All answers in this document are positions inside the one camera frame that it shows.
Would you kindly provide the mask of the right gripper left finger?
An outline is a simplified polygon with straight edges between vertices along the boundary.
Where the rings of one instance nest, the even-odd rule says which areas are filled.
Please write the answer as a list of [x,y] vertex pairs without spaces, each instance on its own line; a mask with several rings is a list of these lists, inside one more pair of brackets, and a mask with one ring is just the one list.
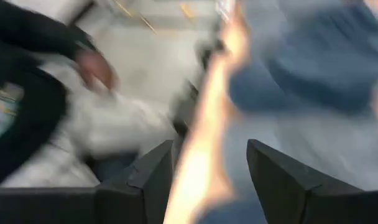
[[164,141],[96,187],[0,188],[0,223],[162,224],[172,146]]

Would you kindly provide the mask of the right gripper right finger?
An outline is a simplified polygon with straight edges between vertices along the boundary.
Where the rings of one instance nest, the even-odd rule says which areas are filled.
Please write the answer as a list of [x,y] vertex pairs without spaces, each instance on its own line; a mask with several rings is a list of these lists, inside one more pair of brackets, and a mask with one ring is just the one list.
[[264,143],[247,142],[247,163],[268,223],[378,223],[378,191],[364,191]]

